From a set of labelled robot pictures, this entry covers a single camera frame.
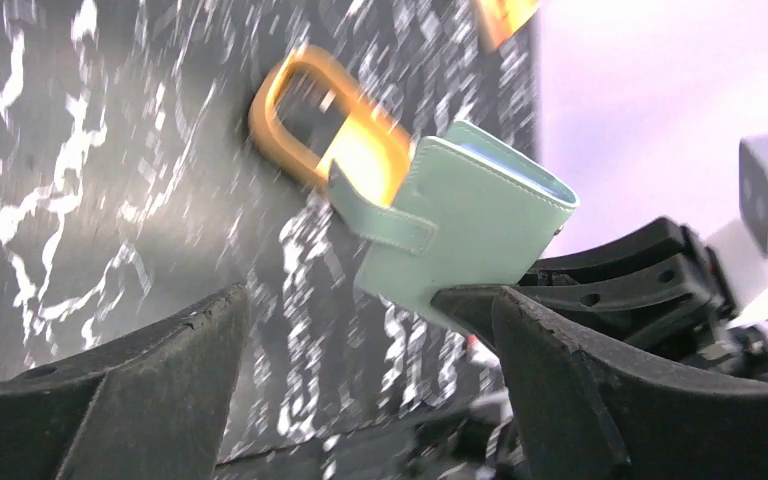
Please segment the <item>mint green card holder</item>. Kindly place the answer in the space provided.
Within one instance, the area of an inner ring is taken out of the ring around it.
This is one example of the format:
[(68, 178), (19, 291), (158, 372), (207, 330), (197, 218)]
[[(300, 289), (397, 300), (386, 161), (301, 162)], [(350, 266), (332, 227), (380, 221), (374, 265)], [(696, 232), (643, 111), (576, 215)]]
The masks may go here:
[(334, 159), (332, 207), (369, 246), (355, 286), (443, 328), (473, 328), (431, 304), (440, 290), (514, 284), (579, 207), (561, 179), (477, 126), (457, 120), (419, 140), (389, 201), (364, 197)]

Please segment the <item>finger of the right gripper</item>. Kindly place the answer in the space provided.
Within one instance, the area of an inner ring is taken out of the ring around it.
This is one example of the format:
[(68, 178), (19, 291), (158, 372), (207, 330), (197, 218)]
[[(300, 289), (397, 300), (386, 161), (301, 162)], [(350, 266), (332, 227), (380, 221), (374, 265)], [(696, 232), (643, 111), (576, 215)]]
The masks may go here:
[(509, 288), (649, 352), (686, 352), (693, 333), (736, 310), (715, 250), (667, 217), (607, 244), (541, 259)]

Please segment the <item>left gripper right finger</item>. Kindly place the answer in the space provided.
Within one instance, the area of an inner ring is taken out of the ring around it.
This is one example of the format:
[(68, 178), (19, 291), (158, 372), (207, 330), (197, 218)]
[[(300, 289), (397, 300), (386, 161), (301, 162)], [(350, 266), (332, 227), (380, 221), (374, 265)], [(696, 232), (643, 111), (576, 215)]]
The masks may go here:
[(686, 366), (502, 288), (495, 345), (535, 479), (768, 479), (768, 382)]

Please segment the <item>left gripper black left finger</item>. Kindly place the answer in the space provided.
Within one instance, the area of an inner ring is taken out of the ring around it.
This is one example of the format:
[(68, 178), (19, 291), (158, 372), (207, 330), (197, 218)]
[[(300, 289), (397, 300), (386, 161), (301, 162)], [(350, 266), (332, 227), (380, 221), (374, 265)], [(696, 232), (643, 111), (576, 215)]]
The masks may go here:
[(208, 479), (251, 330), (240, 284), (0, 381), (0, 479)]

